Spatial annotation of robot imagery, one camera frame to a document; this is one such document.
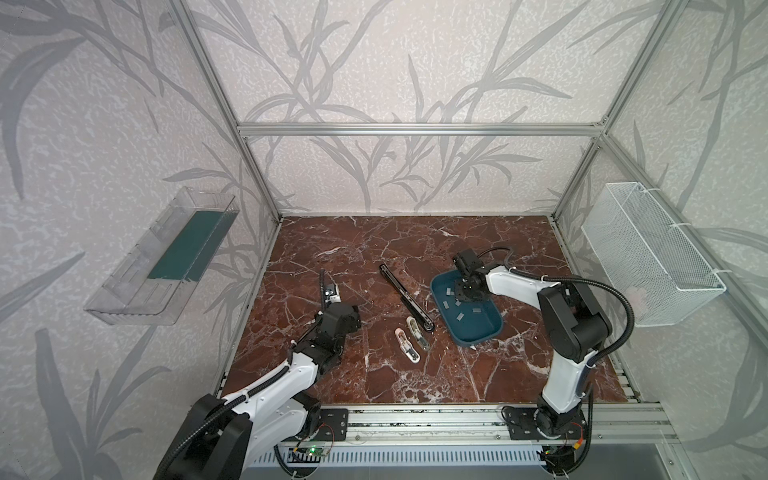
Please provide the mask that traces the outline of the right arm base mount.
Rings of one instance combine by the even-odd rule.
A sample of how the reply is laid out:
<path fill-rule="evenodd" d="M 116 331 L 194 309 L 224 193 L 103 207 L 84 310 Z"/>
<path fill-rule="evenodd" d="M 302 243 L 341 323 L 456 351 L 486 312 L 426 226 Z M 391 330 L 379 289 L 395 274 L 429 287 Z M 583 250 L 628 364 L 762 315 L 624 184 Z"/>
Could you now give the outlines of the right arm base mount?
<path fill-rule="evenodd" d="M 588 421 L 583 410 L 559 414 L 548 407 L 513 407 L 501 409 L 511 440 L 577 441 L 586 435 Z"/>

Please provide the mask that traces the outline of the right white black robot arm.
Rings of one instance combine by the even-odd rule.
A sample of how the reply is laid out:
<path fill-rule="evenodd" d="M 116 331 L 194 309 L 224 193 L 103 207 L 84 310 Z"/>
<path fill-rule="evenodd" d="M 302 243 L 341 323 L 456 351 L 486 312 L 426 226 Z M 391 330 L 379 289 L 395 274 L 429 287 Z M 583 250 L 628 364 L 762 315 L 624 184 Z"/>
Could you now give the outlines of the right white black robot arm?
<path fill-rule="evenodd" d="M 525 413 L 511 408 L 505 422 L 510 434 L 526 430 L 540 438 L 559 439 L 580 421 L 586 382 L 599 361 L 618 350 L 635 328 L 635 312 L 628 298 L 615 287 L 580 276 L 536 276 L 509 264 L 485 263 L 472 249 L 452 258 L 459 273 L 456 292 L 463 301 L 484 301 L 503 296 L 539 310 L 553 348 L 549 376 L 536 408 Z M 592 289 L 603 290 L 623 306 L 626 325 L 609 345 L 608 315 Z"/>

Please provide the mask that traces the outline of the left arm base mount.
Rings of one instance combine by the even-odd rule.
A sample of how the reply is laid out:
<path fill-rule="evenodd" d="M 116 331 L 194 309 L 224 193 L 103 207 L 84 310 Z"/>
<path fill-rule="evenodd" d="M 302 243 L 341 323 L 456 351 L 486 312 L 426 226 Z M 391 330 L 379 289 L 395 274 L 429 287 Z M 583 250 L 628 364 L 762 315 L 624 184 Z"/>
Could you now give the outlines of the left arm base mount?
<path fill-rule="evenodd" d="M 323 407 L 320 410 L 309 413 L 304 426 L 294 436 L 294 439 L 296 441 L 344 441 L 347 437 L 348 427 L 348 409 Z"/>

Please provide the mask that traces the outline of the black stapler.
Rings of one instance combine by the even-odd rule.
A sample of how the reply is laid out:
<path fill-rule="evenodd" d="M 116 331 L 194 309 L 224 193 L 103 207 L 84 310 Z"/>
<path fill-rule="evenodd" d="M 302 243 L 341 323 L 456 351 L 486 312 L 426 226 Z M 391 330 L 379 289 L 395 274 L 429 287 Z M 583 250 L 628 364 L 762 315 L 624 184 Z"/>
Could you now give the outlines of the black stapler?
<path fill-rule="evenodd" d="M 405 289 L 402 283 L 395 277 L 385 263 L 379 265 L 379 271 L 387 282 L 398 292 L 401 302 L 405 305 L 417 324 L 426 332 L 435 331 L 435 323 L 425 309 L 423 309 L 412 295 Z"/>

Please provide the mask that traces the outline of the beige stapler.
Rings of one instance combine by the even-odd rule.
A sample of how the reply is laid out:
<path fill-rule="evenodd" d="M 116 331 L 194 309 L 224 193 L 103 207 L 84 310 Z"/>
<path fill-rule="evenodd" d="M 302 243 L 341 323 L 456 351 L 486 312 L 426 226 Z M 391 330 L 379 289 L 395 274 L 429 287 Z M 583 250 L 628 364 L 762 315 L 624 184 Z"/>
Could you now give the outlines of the beige stapler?
<path fill-rule="evenodd" d="M 416 340 L 417 344 L 420 346 L 420 348 L 428 352 L 430 349 L 430 344 L 427 341 L 427 339 L 423 336 L 420 326 L 416 319 L 413 316 L 408 316 L 406 319 L 407 326 L 411 332 L 411 335 Z"/>

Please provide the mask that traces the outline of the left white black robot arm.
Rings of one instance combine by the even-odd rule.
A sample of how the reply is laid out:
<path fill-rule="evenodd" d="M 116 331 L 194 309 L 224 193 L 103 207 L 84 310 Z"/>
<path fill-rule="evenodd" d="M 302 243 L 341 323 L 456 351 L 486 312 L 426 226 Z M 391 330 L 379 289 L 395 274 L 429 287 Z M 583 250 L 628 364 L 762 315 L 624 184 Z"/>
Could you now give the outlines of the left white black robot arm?
<path fill-rule="evenodd" d="M 156 479 L 238 479 L 285 439 L 320 428 L 320 402 L 306 391 L 341 363 L 345 340 L 361 328 L 359 308 L 319 274 L 320 308 L 286 359 L 242 389 L 197 400 L 156 469 Z"/>

